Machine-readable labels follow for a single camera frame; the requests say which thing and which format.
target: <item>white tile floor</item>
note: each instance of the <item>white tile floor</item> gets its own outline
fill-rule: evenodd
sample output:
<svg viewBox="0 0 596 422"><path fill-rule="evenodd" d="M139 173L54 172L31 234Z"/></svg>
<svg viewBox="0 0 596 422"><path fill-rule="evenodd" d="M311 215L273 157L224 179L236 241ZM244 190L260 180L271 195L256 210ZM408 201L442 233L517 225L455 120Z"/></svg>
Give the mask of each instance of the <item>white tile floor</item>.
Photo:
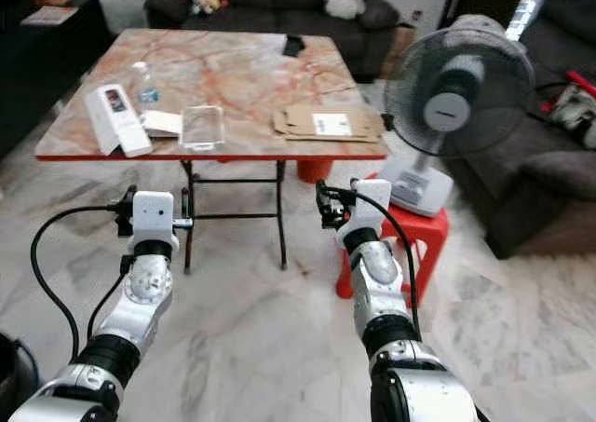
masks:
<svg viewBox="0 0 596 422"><path fill-rule="evenodd" d="M372 103L378 85L364 89ZM0 163L0 330L30 344L44 377L67 361L69 336L29 265L34 231L58 210L101 204L129 184L177 197L176 163L39 163L40 126ZM393 135L387 140L413 154ZM379 168L337 162L330 184ZM200 163L211 175L259 175L259 163ZM366 354L351 303L337 298L339 256L320 229L314 187L289 164L284 184L289 268L278 269L273 221L212 222L196 229L190 277L174 262L174 302L131 380L121 420L366 421ZM270 209L267 186L214 186L211 211ZM497 261L467 203L454 195L452 233L422 305L426 341L496 422L596 421L596 256ZM108 214L56 225L39 258L81 327L115 279L124 241Z"/></svg>

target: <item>black metal table leg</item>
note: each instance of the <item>black metal table leg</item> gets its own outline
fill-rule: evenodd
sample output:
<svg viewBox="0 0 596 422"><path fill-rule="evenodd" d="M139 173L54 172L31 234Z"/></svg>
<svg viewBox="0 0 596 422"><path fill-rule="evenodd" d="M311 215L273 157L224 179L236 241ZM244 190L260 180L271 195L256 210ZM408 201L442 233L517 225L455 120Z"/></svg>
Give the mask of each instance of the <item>black metal table leg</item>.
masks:
<svg viewBox="0 0 596 422"><path fill-rule="evenodd" d="M281 213L281 184L286 173L286 161L278 160L276 163L276 186L278 199L278 228L279 228L279 247L281 249L281 269L285 270L288 267L286 260L286 239L283 234L283 216Z"/></svg>
<svg viewBox="0 0 596 422"><path fill-rule="evenodd" d="M193 162L192 161L181 161L184 172L186 172L186 176L188 177L188 188L183 189L183 203L184 203L184 195L188 196L188 201L186 203L186 210L183 210L183 213L186 212L188 215L183 215L184 218L190 218L195 220L195 188L193 187ZM193 230L195 226L193 225L189 229L186 230L186 244L184 246L184 274L190 274L190 262L191 262L191 253L193 250Z"/></svg>

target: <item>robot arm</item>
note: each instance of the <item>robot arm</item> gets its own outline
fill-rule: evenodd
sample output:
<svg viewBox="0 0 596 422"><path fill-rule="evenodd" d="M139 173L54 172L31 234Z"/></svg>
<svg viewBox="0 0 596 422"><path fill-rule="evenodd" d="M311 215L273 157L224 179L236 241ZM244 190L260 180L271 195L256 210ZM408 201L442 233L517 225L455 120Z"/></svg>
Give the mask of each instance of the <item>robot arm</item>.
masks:
<svg viewBox="0 0 596 422"><path fill-rule="evenodd" d="M124 388L171 302L169 263L172 251L179 248L172 214L171 194L134 194L128 257L132 269L118 304L76 360L41 387L9 422L116 420Z"/></svg>
<svg viewBox="0 0 596 422"><path fill-rule="evenodd" d="M352 190L388 207L389 182L353 181ZM400 265L379 240L384 216L360 198L347 196L332 194L323 182L317 185L323 227L338 229L349 254L354 321L369 357L372 422L477 421L467 390L418 339L401 295ZM344 203L334 208L332 198Z"/></svg>

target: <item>fan base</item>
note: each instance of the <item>fan base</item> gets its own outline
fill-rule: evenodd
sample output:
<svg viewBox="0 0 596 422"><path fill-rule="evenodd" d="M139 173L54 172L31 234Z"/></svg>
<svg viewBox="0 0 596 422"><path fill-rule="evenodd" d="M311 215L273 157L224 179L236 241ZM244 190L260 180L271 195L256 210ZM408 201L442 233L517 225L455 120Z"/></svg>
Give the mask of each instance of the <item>fan base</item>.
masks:
<svg viewBox="0 0 596 422"><path fill-rule="evenodd" d="M378 178L392 183L391 204L425 217L439 213L454 186L451 177L443 172L402 167L395 159L386 163Z"/></svg>

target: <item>water bottle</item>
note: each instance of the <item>water bottle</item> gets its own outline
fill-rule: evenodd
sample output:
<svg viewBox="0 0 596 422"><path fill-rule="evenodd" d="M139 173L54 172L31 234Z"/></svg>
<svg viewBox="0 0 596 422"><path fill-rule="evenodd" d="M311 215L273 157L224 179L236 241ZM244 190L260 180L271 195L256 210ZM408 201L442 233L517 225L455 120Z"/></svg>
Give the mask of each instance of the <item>water bottle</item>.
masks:
<svg viewBox="0 0 596 422"><path fill-rule="evenodd" d="M136 71L139 119L143 122L145 120L145 113L156 109L157 101L159 101L159 93L157 92L151 73L149 73L147 63L136 61L132 64L132 68Z"/></svg>

